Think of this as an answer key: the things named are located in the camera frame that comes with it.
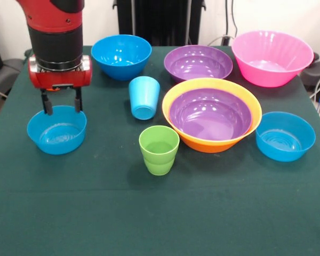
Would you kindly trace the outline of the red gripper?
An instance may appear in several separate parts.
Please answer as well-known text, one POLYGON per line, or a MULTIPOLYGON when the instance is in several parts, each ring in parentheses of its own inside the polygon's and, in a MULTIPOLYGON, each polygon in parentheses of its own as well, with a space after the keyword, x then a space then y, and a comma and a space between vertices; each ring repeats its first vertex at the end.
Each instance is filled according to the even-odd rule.
POLYGON ((28 59, 29 78, 35 88, 41 89, 44 113, 53 114, 53 108, 47 97, 46 89, 72 87, 75 88, 75 111, 83 110, 82 86, 89 86, 92 78, 92 61, 90 56, 83 55, 81 63, 72 70, 50 71, 42 68, 32 55, 28 59))

